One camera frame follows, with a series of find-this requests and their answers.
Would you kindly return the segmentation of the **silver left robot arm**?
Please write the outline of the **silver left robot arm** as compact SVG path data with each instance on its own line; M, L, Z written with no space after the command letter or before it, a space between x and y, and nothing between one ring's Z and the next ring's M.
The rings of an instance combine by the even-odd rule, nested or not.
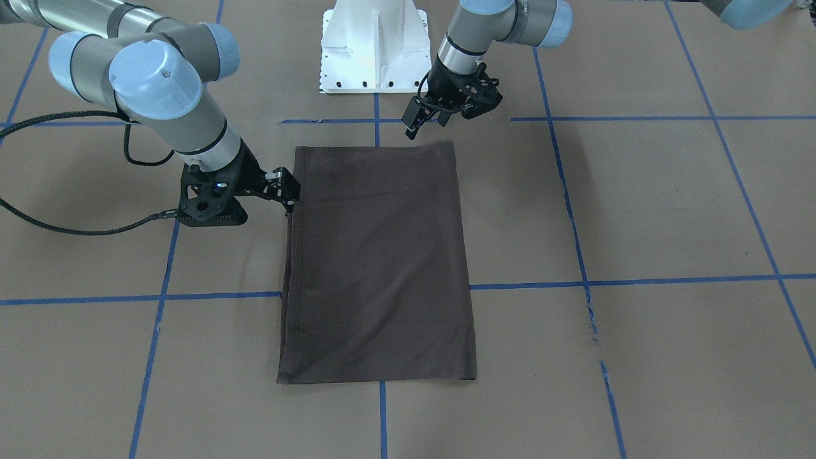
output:
M699 1L735 30L752 29L777 17L792 1ZM436 61L420 81L402 117L413 142L426 122L444 127L452 114L472 119L502 101L499 81L486 74L482 57L492 43L556 48L568 37L574 12L569 1L458 1Z

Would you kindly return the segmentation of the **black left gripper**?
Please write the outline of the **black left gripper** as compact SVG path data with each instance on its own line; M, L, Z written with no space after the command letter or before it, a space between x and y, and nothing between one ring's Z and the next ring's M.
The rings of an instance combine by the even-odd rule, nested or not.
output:
M435 121L446 127L459 113L470 120L495 110L502 102L498 78L490 78L483 62L469 75L459 75L437 59L418 85L402 116L405 135L412 142L420 127Z

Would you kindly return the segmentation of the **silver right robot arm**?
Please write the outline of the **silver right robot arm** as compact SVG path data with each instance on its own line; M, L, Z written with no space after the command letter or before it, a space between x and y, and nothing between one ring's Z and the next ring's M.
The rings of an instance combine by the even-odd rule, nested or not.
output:
M33 24L61 35L48 66L61 87L99 110L32 117L2 136L46 121L115 117L130 131L149 127L180 157L180 201L145 222L175 219L190 227L241 226L238 198L278 201L292 213L300 183L286 168L268 173L208 93L207 82L233 75L241 63L236 38L221 24L188 24L124 1L3 1L3 24Z

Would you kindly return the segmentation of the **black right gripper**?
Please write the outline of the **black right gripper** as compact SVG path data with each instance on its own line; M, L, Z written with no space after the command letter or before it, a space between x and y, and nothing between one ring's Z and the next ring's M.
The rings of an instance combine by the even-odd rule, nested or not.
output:
M263 170L245 142L236 157L217 171L185 165L180 186L176 219L188 227L241 226L248 215L239 196L276 200L292 213L301 195L300 183L287 168Z

